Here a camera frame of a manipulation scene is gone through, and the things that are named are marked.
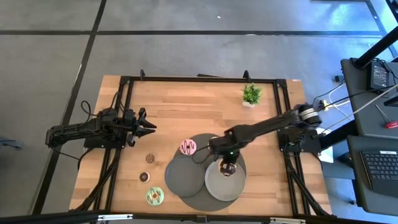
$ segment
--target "wooden table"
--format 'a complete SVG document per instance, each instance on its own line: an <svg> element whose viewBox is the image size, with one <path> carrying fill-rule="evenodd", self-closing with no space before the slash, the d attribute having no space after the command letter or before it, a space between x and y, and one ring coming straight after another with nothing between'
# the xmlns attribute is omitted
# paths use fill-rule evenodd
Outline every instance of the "wooden table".
<svg viewBox="0 0 398 224"><path fill-rule="evenodd" d="M95 113L109 107L118 91L119 80L120 76L104 76ZM287 84L292 107L303 103L301 81L287 80ZM234 125L253 124L277 115L271 84L257 84L262 87L262 97L254 108L242 106L243 86L243 83L134 82L131 108L139 111L144 107L147 120L157 125L157 129L154 134L140 138L134 147L127 146L122 150L111 211L291 216L287 175L276 132L256 138L241 151L246 163L246 185L242 195L227 208L216 212L194 210L165 184L165 168L182 140L201 133L223 135L224 130ZM155 155L152 164L145 160L148 153ZM100 175L103 155L104 149L95 149L82 160L70 208L79 206L93 190ZM301 160L306 186L323 209L331 213L319 161L311 154L301 154ZM144 171L150 173L150 181L145 184L139 181L139 174ZM161 187L165 192L165 199L158 207L146 202L146 192L152 186ZM105 187L100 208L105 205L106 192ZM296 187L298 209L303 212L299 192Z"/></svg>

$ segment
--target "gray floor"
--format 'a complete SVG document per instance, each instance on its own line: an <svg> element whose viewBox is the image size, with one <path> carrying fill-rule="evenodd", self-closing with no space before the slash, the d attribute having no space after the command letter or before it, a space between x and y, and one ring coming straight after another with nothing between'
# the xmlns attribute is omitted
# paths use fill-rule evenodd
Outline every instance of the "gray floor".
<svg viewBox="0 0 398 224"><path fill-rule="evenodd" d="M397 24L384 0L372 0L385 28ZM0 29L91 29L99 0L0 1ZM337 1L108 1L101 30L377 30L363 2ZM28 214L47 162L46 130L60 122L75 81L87 36L0 35L0 136L24 142L24 150L0 151L0 216ZM294 78L306 97L336 86L340 60L358 57L378 38L304 36L99 36L96 38L77 102L92 105L103 75L190 76L197 73L241 77ZM385 51L380 58L390 60ZM340 88L333 99L346 96ZM349 105L342 106L349 113ZM324 127L344 118L322 114ZM85 119L76 106L71 122ZM64 152L81 154L82 141ZM68 209L76 162L60 157L44 212ZM345 202L354 199L349 180L325 179L333 213L342 218L398 222L366 213Z"/></svg>

